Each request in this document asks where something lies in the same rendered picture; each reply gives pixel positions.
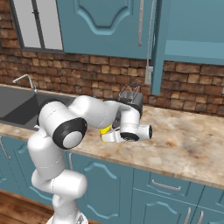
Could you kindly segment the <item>dark grey sink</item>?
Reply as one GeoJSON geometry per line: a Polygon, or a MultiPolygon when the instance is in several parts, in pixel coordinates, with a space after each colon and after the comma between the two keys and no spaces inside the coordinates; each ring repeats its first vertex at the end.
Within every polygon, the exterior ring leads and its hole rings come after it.
{"type": "Polygon", "coordinates": [[[59,100],[68,106],[74,97],[0,87],[0,123],[34,130],[39,107],[45,100],[59,100]]]}

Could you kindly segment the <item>silver faucet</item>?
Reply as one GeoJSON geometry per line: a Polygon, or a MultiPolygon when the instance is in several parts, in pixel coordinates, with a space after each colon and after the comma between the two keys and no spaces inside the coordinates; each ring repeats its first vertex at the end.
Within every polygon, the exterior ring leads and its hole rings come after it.
{"type": "Polygon", "coordinates": [[[18,83],[19,81],[21,81],[22,79],[25,79],[25,78],[27,78],[28,81],[29,81],[29,85],[30,85],[31,91],[36,94],[38,92],[38,90],[37,90],[36,86],[33,85],[32,78],[31,78],[31,76],[28,73],[23,74],[20,77],[14,79],[12,81],[12,83],[16,84],[16,83],[18,83]]]}

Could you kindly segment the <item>teal drawer front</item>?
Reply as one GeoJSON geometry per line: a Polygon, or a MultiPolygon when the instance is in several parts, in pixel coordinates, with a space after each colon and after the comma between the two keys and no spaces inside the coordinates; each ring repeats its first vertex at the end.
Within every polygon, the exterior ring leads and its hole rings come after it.
{"type": "Polygon", "coordinates": [[[155,193],[175,200],[181,200],[196,205],[199,202],[200,195],[204,186],[189,182],[180,178],[168,177],[156,174],[150,171],[134,170],[134,187],[148,193],[155,193]],[[173,191],[158,187],[151,183],[152,180],[169,186],[181,186],[180,191],[173,191]]]}

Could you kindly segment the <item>yellow bell pepper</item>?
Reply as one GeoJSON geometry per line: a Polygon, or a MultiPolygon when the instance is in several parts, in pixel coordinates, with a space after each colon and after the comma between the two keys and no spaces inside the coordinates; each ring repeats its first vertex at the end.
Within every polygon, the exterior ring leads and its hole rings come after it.
{"type": "Polygon", "coordinates": [[[104,129],[100,129],[100,135],[105,135],[107,132],[111,131],[112,125],[109,125],[108,127],[104,129]]]}

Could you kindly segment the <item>window with grey frame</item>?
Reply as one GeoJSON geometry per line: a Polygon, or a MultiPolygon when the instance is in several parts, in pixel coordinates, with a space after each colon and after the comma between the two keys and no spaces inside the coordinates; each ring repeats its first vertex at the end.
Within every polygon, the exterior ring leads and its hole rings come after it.
{"type": "Polygon", "coordinates": [[[62,53],[63,43],[56,0],[8,0],[20,48],[62,53]]]}

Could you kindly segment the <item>teal lower cabinet door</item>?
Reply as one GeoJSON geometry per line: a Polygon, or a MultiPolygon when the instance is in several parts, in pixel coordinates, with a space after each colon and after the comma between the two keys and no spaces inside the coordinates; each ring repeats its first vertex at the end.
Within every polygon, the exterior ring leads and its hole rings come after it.
{"type": "Polygon", "coordinates": [[[134,169],[74,153],[72,160],[73,170],[87,178],[87,191],[77,199],[87,218],[101,224],[130,224],[134,169]]]}
{"type": "Polygon", "coordinates": [[[196,206],[154,193],[134,189],[130,224],[184,224],[188,207],[191,223],[196,206]]]}
{"type": "Polygon", "coordinates": [[[204,187],[191,224],[197,224],[200,211],[204,212],[201,224],[224,224],[224,190],[204,187]]]}
{"type": "Polygon", "coordinates": [[[10,166],[10,170],[18,183],[20,195],[30,200],[46,204],[52,204],[53,195],[48,192],[42,192],[32,186],[32,174],[35,170],[35,165],[31,160],[27,142],[5,136],[7,152],[10,155],[10,160],[6,157],[6,161],[10,166]]]}

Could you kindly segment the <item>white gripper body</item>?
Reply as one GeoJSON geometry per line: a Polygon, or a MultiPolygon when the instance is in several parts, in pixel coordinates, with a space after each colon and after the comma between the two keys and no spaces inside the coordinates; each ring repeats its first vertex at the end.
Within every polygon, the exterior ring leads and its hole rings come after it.
{"type": "Polygon", "coordinates": [[[103,142],[106,143],[121,143],[123,139],[121,138],[119,130],[111,130],[101,136],[103,142]]]}

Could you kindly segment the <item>open teal cabinet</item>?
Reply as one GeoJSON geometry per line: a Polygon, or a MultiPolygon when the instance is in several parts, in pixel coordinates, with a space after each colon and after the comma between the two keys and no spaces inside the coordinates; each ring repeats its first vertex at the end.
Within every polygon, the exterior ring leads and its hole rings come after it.
{"type": "Polygon", "coordinates": [[[224,65],[224,0],[171,0],[164,58],[224,65]]]}

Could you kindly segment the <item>black toaster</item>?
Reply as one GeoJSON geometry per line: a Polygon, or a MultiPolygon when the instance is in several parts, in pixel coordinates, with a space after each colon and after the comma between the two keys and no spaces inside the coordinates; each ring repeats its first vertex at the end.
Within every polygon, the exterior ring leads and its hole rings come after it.
{"type": "Polygon", "coordinates": [[[144,95],[140,93],[140,87],[137,84],[125,84],[119,93],[118,100],[128,103],[143,114],[144,95]]]}

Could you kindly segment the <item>teal upper cabinet door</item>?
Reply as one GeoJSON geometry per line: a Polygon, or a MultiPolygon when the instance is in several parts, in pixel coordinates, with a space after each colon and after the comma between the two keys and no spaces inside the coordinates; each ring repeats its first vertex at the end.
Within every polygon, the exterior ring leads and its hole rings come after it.
{"type": "Polygon", "coordinates": [[[142,46],[138,46],[140,0],[57,0],[66,53],[144,59],[151,0],[144,0],[142,46]]]}

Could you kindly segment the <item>open teal cabinet door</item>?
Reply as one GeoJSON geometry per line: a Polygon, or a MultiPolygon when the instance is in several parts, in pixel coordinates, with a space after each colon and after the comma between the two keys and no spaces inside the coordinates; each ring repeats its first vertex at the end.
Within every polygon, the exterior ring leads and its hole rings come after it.
{"type": "Polygon", "coordinates": [[[165,55],[165,0],[157,0],[156,17],[154,25],[154,45],[152,50],[151,62],[153,65],[151,93],[158,95],[161,85],[161,77],[165,55]]]}

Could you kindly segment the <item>white wall outlet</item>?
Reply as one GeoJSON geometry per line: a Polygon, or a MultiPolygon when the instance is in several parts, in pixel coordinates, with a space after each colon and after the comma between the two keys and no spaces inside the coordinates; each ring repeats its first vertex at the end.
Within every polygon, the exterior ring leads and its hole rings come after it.
{"type": "Polygon", "coordinates": [[[144,79],[145,84],[147,84],[147,85],[151,84],[152,73],[153,73],[153,67],[147,66],[145,69],[145,79],[144,79]]]}

